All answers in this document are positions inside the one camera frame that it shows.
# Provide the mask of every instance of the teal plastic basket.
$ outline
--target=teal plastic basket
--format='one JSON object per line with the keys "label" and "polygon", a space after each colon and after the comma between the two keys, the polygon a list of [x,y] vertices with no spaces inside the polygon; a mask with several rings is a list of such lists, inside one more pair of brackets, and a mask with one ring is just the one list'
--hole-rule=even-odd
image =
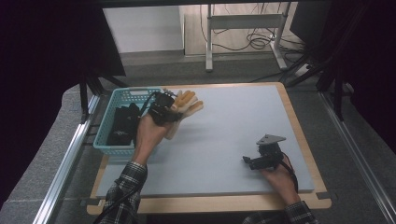
{"label": "teal plastic basket", "polygon": [[161,91],[160,88],[121,88],[115,89],[111,94],[110,101],[107,105],[105,115],[99,126],[98,134],[93,141],[93,147],[101,150],[107,155],[132,155],[134,152],[134,143],[128,146],[109,146],[106,144],[107,138],[110,134],[114,122],[114,114],[117,107],[129,106],[130,103],[135,103],[139,108],[142,108],[143,103],[147,101],[149,96],[155,92]]}

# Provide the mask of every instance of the metal frame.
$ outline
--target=metal frame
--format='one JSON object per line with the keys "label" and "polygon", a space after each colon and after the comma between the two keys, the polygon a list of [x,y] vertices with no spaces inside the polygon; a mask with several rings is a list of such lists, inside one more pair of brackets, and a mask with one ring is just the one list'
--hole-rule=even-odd
{"label": "metal frame", "polygon": [[207,5],[206,72],[213,71],[212,30],[252,28],[277,28],[275,39],[270,42],[270,46],[280,70],[286,70],[288,67],[280,53],[279,42],[289,16],[290,4],[291,2],[288,2],[282,14],[232,16],[212,16],[212,6]]}
{"label": "metal frame", "polygon": [[332,110],[332,100],[329,99],[329,97],[323,92],[320,92],[319,96],[322,99],[323,104],[325,104],[325,107],[327,108],[332,122],[335,124],[337,131],[343,138],[344,143],[346,144],[346,147],[353,161],[356,164],[356,167],[358,167],[359,171],[361,172],[361,175],[366,182],[367,187],[372,192],[379,208],[384,214],[385,219],[389,224],[396,223],[396,209],[393,205],[392,199],[388,196],[382,184],[375,177],[375,174],[373,173],[366,159],[364,159],[363,154],[359,150],[358,145],[356,144],[355,140],[347,129],[345,123],[341,121]]}
{"label": "metal frame", "polygon": [[[96,95],[94,95],[91,98],[89,103],[90,114],[92,114],[95,111],[99,100],[100,97]],[[73,139],[69,145],[69,148],[67,149],[64,155],[64,159],[62,160],[62,163],[55,177],[52,180],[52,183],[49,187],[49,191],[47,192],[47,195],[44,198],[44,201],[41,204],[40,209],[37,212],[37,215],[35,216],[35,220],[33,221],[34,224],[45,224],[50,219],[50,215],[52,214],[52,211],[55,208],[55,204],[57,203],[61,190],[64,187],[64,182],[66,181],[70,169],[77,157],[77,154],[80,150],[85,134],[88,131],[88,128],[90,127],[91,121],[92,121],[92,116],[89,116],[84,123],[78,125],[75,135],[73,136]]]}

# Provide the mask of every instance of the black cable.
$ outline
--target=black cable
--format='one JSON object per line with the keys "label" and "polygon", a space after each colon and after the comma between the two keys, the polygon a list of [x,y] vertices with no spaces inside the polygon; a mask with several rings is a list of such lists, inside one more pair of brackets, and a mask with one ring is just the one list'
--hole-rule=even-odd
{"label": "black cable", "polygon": [[303,54],[294,64],[292,64],[289,67],[289,69],[287,71],[285,71],[283,73],[283,75],[279,79],[279,82],[285,84],[286,80],[290,76],[290,74],[288,74],[288,72],[294,70],[295,68],[297,68],[298,65],[302,64],[303,62],[305,62],[305,60],[307,60],[308,58],[309,58],[309,54],[308,53]]}
{"label": "black cable", "polygon": [[279,48],[282,49],[285,52],[293,52],[293,53],[305,53],[306,50],[305,49],[289,49],[286,48],[285,46],[279,44]]}
{"label": "black cable", "polygon": [[254,49],[264,49],[271,42],[271,39],[268,36],[256,33],[247,35],[247,40],[249,41],[250,46]]}
{"label": "black cable", "polygon": [[291,176],[291,179],[293,180],[293,183],[294,183],[294,189],[295,189],[296,193],[298,193],[298,180],[297,180],[296,174],[294,173],[294,168],[293,168],[293,166],[291,165],[291,162],[290,162],[290,159],[289,159],[288,155],[286,155],[284,152],[283,152],[283,155],[286,157],[286,159],[288,159],[288,162],[289,162],[289,164],[290,164],[290,167],[289,167],[285,162],[283,162],[283,161],[281,161],[280,164],[281,164],[283,167],[285,167],[286,170],[288,170],[288,172],[289,172],[289,174],[290,174],[290,176]]}
{"label": "black cable", "polygon": [[280,5],[281,5],[282,3],[280,2],[279,3],[279,6],[277,7],[277,12],[276,13],[279,13],[279,10],[280,10]]}
{"label": "black cable", "polygon": [[131,195],[137,192],[137,189],[132,189],[129,193],[125,194],[122,196],[122,198],[118,199],[116,202],[111,204],[109,207],[107,207],[97,218],[92,224],[98,224],[102,219],[107,216],[114,208],[119,206],[121,203],[123,203],[125,200],[127,200]]}
{"label": "black cable", "polygon": [[253,14],[254,9],[259,8],[259,3],[253,8],[251,9],[250,14]]}
{"label": "black cable", "polygon": [[143,104],[142,108],[140,109],[140,113],[139,113],[139,116],[140,116],[140,117],[142,117],[143,113],[144,113],[145,110],[147,109],[148,103],[149,103],[149,100],[151,99],[151,97],[152,97],[153,95],[158,94],[158,93],[159,93],[158,91],[154,91],[154,92],[152,92],[152,93],[149,95],[148,99],[147,99],[146,102]]}
{"label": "black cable", "polygon": [[265,9],[264,9],[264,14],[266,13],[266,11],[267,11],[267,8],[268,8],[268,5],[270,5],[269,3],[267,3],[267,6],[265,7]]}
{"label": "black cable", "polygon": [[[215,15],[215,6],[216,6],[216,4],[213,4],[213,12],[212,12],[212,15]],[[225,30],[222,30],[222,31],[220,31],[220,32],[216,32],[216,31],[214,31],[213,30],[213,33],[215,33],[216,35],[219,35],[219,34],[221,34],[221,33],[223,33],[223,32],[226,32],[226,31],[228,31],[229,29],[225,29]]]}
{"label": "black cable", "polygon": [[275,33],[274,33],[274,31],[272,31],[272,30],[270,30],[270,29],[268,29],[268,28],[265,28],[267,31],[269,31],[273,36],[275,36]]}
{"label": "black cable", "polygon": [[264,78],[268,78],[268,77],[274,77],[274,76],[280,75],[280,74],[282,74],[282,73],[283,73],[283,72],[279,72],[279,73],[273,73],[273,74],[271,74],[271,75],[267,75],[267,76],[264,76],[264,77],[258,77],[258,78],[256,78],[256,79],[253,79],[253,80],[249,81],[249,82],[256,82],[256,81],[258,81],[258,80],[260,80],[260,79],[264,79]]}

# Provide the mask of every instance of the white wall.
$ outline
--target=white wall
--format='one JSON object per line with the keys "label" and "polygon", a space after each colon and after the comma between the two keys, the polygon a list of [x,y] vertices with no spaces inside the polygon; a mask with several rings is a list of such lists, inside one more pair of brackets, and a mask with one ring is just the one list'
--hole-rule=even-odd
{"label": "white wall", "polygon": [[179,6],[104,9],[119,53],[183,49]]}

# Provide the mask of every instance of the wooden board frame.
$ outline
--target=wooden board frame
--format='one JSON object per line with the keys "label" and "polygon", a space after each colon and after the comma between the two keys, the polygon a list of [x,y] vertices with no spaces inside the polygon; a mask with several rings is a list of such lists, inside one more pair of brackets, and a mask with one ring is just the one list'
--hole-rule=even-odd
{"label": "wooden board frame", "polygon": [[[306,142],[300,122],[298,121],[290,98],[283,84],[279,82],[262,83],[234,83],[234,84],[205,84],[205,85],[182,85],[166,86],[167,89],[189,89],[189,88],[222,88],[222,87],[246,87],[246,86],[276,86],[285,110],[288,114],[291,127],[294,131],[299,147],[303,153],[309,173],[315,185],[312,192],[300,193],[300,197],[311,209],[325,209],[332,206],[331,199],[320,199],[318,193],[327,192],[326,186],[321,178],[317,164],[312,156],[308,143]],[[96,191],[99,187],[102,175],[106,169],[108,156],[104,156],[92,188],[91,198],[96,199]],[[87,212],[91,215],[99,215],[105,204],[100,200],[97,205],[88,205]],[[209,197],[166,197],[166,198],[142,198],[139,214],[172,214],[172,213],[209,213],[209,212],[246,212],[246,211],[270,211],[282,210],[285,204],[277,194],[257,195],[233,195],[233,196],[209,196]]]}

